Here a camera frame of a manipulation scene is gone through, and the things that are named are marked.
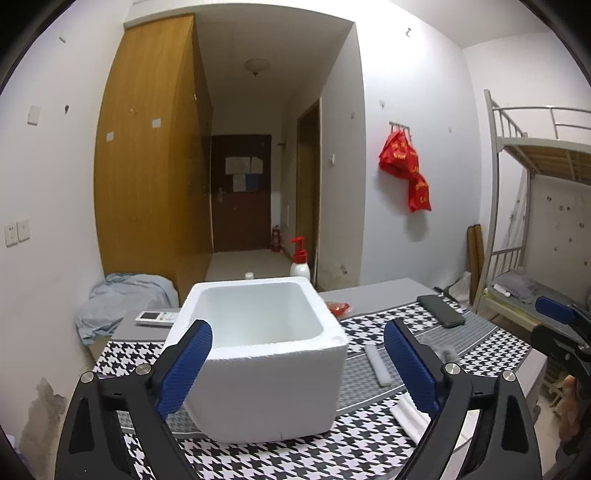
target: ceiling light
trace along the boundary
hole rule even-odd
[[[271,63],[269,63],[269,60],[267,59],[250,59],[244,64],[244,68],[251,72],[255,77],[259,73],[268,70],[269,67],[271,67]]]

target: wall socket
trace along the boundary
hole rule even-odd
[[[17,235],[19,242],[24,242],[31,238],[31,222],[28,218],[17,222]]]
[[[6,240],[7,247],[11,247],[18,243],[16,223],[4,225],[4,239]]]

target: smartphone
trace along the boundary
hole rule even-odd
[[[421,295],[417,302],[433,315],[444,328],[454,328],[464,325],[466,319],[452,309],[439,295]]]

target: light blue cloth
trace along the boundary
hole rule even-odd
[[[78,334],[84,345],[98,335],[110,337],[131,310],[178,308],[173,283],[159,275],[112,273],[95,285],[88,301],[76,314]]]

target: floor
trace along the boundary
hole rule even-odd
[[[538,447],[540,448],[542,473],[546,473],[556,463],[556,450],[560,444],[560,439],[558,438],[560,418],[550,408],[550,400],[543,394],[540,394],[538,405],[541,410],[538,421],[535,422],[535,435],[538,439]]]
[[[243,280],[246,272],[253,272],[255,278],[288,277],[290,267],[291,261],[283,252],[219,252],[213,254],[205,281]]]

